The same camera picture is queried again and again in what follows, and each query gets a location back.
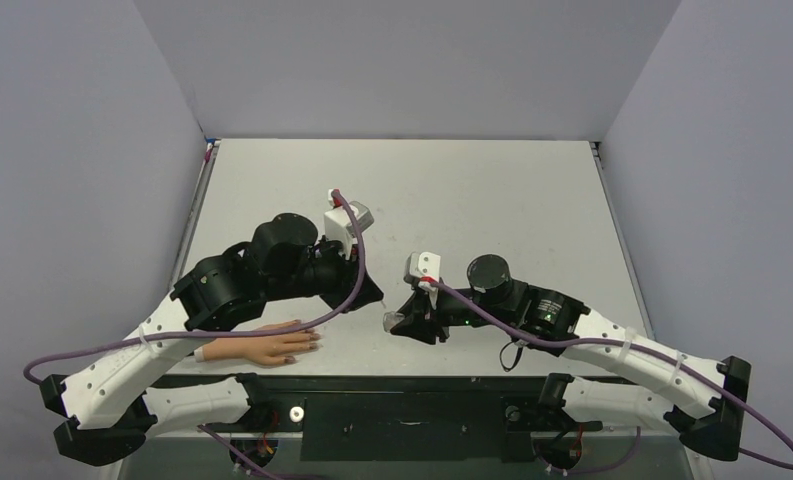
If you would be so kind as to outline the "clear nail polish bottle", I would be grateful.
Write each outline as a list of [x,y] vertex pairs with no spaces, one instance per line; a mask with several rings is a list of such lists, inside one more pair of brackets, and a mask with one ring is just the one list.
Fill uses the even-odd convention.
[[405,316],[398,311],[389,311],[383,315],[383,329],[387,333],[398,327],[405,320]]

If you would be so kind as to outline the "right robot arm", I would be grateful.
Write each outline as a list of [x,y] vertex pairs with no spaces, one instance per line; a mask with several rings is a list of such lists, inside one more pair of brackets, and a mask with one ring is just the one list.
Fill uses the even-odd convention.
[[578,299],[512,277],[507,261],[495,254],[468,265],[463,289],[443,284],[440,263],[429,252],[409,257],[404,280],[412,294],[385,314],[386,332],[435,345],[446,342],[453,327],[496,326],[519,349],[587,363],[621,379],[548,375],[535,402],[544,424],[561,430],[592,422],[640,427],[672,434],[712,459],[738,458],[748,362],[699,358],[648,339]]

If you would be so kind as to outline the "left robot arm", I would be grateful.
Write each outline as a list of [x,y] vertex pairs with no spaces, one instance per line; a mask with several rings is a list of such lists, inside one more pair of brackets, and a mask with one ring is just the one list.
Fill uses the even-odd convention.
[[357,202],[335,207],[323,222],[282,213],[259,225],[249,241],[199,261],[124,340],[90,349],[88,367],[40,380],[45,407],[63,419],[53,433],[58,452],[105,466],[170,431],[263,427],[271,405],[250,374],[189,387],[161,388],[158,381],[216,336],[259,318],[271,302],[317,297],[337,316],[380,301],[361,239],[373,223],[369,209]]

